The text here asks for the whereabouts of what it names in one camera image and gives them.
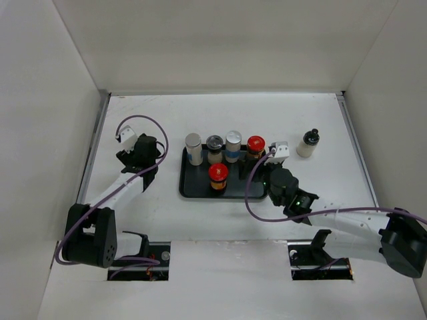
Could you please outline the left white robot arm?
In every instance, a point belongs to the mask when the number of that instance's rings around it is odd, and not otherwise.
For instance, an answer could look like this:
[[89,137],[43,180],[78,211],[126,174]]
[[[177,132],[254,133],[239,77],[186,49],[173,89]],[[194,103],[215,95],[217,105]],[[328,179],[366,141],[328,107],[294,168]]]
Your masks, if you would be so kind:
[[123,149],[115,156],[123,165],[118,178],[89,203],[76,203],[68,211],[64,237],[55,259],[64,265],[111,267],[116,259],[127,257],[140,266],[149,260],[149,248],[142,236],[126,231],[123,241],[137,237],[127,248],[118,244],[116,214],[153,182],[159,164],[169,151],[169,141],[141,134],[121,138]]

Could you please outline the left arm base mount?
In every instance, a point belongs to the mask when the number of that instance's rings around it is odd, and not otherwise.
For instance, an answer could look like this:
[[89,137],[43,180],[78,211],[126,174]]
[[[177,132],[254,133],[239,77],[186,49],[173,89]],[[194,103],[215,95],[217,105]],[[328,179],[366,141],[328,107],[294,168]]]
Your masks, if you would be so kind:
[[117,236],[117,253],[108,281],[167,281],[171,262],[169,241],[150,241],[146,234],[126,231]]

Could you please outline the silver lid salt jar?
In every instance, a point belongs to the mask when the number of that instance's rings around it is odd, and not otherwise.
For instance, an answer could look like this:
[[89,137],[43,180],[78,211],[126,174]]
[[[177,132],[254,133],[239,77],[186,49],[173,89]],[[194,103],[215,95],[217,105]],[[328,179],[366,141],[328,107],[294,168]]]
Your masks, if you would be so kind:
[[203,163],[201,137],[197,133],[190,133],[185,138],[187,159],[193,166]]

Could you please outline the clear lid pepper shaker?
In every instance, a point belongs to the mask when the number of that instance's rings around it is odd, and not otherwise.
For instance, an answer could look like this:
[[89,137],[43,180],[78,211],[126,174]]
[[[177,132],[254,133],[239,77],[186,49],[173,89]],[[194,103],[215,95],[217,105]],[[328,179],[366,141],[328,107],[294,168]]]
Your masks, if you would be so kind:
[[219,135],[211,135],[206,140],[207,160],[210,165],[223,161],[222,147],[223,139]]

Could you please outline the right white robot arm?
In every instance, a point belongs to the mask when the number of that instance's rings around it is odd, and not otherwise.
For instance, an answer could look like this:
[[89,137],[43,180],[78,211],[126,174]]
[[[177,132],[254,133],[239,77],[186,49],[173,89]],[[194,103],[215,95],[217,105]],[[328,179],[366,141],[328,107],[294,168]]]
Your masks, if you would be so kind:
[[300,189],[299,181],[271,150],[259,159],[239,164],[239,178],[263,184],[271,202],[282,207],[284,217],[276,223],[292,221],[319,227],[309,248],[319,264],[337,257],[377,261],[413,279],[421,278],[426,266],[426,219],[401,208],[350,207],[330,204],[320,211],[311,206],[319,196]]

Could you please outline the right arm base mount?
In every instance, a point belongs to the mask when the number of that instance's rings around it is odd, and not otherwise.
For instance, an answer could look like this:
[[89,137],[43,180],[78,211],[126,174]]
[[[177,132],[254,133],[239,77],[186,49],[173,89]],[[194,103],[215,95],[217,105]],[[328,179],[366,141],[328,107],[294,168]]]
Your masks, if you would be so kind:
[[331,230],[320,229],[313,239],[288,241],[291,277],[294,281],[353,280],[348,258],[332,258],[324,247]]

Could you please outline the white cap blue label bottle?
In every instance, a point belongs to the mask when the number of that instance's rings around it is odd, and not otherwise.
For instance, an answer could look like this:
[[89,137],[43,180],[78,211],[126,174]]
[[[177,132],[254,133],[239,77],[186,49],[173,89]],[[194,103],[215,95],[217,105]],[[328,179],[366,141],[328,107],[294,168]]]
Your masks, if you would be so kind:
[[225,158],[228,163],[235,163],[240,158],[242,135],[239,131],[229,131],[226,134]]

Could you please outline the red lid sauce jar front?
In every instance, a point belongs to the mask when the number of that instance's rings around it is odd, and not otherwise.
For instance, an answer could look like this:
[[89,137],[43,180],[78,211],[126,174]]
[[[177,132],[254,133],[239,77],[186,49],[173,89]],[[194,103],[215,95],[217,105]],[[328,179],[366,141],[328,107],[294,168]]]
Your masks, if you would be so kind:
[[225,191],[229,170],[223,163],[214,163],[208,169],[209,185],[215,192]]

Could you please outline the red lid sauce jar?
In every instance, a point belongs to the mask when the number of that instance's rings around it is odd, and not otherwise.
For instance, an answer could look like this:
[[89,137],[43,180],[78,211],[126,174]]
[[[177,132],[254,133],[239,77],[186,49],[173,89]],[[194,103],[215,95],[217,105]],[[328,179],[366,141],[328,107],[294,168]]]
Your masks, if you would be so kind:
[[225,191],[229,170],[223,163],[214,163],[208,169],[209,185],[215,192]]
[[258,160],[262,157],[265,151],[266,142],[263,137],[259,135],[252,135],[247,141],[247,160]]

